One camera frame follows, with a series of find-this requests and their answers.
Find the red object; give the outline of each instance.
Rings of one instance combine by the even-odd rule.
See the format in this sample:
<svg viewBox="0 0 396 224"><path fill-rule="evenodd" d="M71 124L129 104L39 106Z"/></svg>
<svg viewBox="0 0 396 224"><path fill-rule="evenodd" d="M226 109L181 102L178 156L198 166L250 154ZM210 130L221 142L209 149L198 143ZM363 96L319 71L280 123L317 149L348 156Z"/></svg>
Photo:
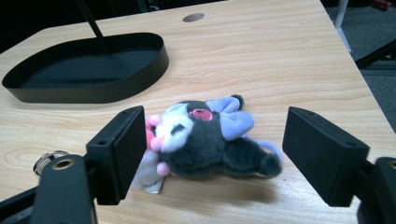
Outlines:
<svg viewBox="0 0 396 224"><path fill-rule="evenodd" d="M384 11L388 11L393 8L393 4L391 2L384 0L373 0L373 6L378 7Z"/></svg>

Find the wooden table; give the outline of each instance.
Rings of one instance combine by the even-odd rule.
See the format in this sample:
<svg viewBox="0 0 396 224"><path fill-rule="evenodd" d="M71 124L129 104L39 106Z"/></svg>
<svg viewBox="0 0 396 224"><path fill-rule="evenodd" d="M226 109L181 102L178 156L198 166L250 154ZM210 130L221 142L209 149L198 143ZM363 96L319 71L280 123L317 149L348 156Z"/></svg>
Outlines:
<svg viewBox="0 0 396 224"><path fill-rule="evenodd" d="M205 17L183 22L193 13ZM54 149L78 155L121 110L161 114L182 100L234 93L255 119L250 135L281 147L289 106L315 111L372 149L396 157L396 137L319 1L230 0L98 22L104 35L152 32L170 57L165 75L138 95L105 105L19 102L0 88L0 200L37 185L36 160ZM0 55L0 76L38 51L93 37L88 23L50 28ZM168 176L159 195L130 189L118 206L96 206L100 223L356 223L324 203L285 156L277 178L187 180Z"/></svg>

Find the black and white plush toy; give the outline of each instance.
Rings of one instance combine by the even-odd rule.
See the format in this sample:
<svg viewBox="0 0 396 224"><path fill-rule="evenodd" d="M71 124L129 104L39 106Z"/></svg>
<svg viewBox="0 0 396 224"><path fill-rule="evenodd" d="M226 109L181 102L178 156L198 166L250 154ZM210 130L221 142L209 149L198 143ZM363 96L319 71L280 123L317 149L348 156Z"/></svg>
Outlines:
<svg viewBox="0 0 396 224"><path fill-rule="evenodd" d="M149 165L144 158L136 175L146 176L140 175L136 181L147 187L169 173L183 177L219 172L236 176L280 174L282 153L270 142L247 136L254 121L242 110L243 103L240 95L185 101L170 106L161 116L148 118L145 156L149 155Z"/></svg>

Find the gray carpet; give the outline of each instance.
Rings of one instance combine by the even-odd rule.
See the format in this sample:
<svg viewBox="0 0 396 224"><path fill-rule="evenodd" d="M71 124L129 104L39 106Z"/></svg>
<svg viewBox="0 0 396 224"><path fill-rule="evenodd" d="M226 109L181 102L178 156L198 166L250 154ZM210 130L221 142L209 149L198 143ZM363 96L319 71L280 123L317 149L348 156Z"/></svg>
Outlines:
<svg viewBox="0 0 396 224"><path fill-rule="evenodd" d="M333 21L337 11L337 7L327 8ZM396 39L396 8L383 11L375 7L349 7L342 28L352 48L351 56L356 61ZM396 61L379 61L374 65L395 67L392 75L363 76L395 131Z"/></svg>

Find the black tray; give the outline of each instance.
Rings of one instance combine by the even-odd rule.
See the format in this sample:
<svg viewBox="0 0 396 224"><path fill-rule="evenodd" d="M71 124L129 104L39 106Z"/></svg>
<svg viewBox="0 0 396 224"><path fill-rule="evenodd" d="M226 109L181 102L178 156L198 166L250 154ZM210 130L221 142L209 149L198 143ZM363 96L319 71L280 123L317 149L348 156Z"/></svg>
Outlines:
<svg viewBox="0 0 396 224"><path fill-rule="evenodd" d="M10 70L3 86L26 103L111 103L154 84L169 59L163 39L151 33L65 42L44 49Z"/></svg>

